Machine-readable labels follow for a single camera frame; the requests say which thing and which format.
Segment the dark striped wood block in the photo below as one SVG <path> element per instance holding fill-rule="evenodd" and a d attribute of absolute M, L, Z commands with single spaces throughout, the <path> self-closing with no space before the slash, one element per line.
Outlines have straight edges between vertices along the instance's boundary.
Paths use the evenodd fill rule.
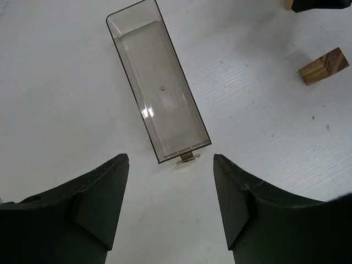
<path fill-rule="evenodd" d="M 326 79 L 349 66 L 350 64 L 344 53 L 340 47 L 337 47 L 299 69 L 298 73 L 302 77 L 304 83 L 309 86 Z"/>

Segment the wood cube with letter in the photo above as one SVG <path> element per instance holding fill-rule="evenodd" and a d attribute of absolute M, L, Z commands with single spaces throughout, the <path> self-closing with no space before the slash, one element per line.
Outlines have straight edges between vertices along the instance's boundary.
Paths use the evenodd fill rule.
<path fill-rule="evenodd" d="M 293 0 L 285 0 L 284 1 L 284 8 L 285 10 L 291 10 L 293 5 Z"/>

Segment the clear plastic drawer box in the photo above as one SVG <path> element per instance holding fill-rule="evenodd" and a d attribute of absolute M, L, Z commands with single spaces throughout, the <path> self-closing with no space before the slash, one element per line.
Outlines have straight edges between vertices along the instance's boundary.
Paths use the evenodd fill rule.
<path fill-rule="evenodd" d="M 156 1 L 106 19 L 158 163 L 200 157 L 212 144 Z"/>

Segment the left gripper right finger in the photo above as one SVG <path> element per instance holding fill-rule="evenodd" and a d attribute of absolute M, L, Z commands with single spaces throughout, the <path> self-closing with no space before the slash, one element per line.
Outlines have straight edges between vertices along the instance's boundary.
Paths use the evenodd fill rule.
<path fill-rule="evenodd" d="M 351 195 L 318 201 L 292 194 L 224 155 L 213 173 L 235 263 L 351 263 Z"/>

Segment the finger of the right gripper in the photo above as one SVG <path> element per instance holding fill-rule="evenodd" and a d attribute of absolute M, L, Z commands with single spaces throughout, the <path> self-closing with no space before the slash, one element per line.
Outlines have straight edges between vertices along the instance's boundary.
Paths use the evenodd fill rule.
<path fill-rule="evenodd" d="M 312 9 L 345 9 L 351 0 L 293 0 L 291 10 L 300 13 Z"/>

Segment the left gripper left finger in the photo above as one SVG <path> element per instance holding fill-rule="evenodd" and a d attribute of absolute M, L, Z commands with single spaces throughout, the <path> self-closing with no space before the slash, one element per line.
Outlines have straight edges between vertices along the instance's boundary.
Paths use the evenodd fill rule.
<path fill-rule="evenodd" d="M 1 204 L 1 263 L 105 263 L 129 174 L 119 154 L 21 202 Z"/>

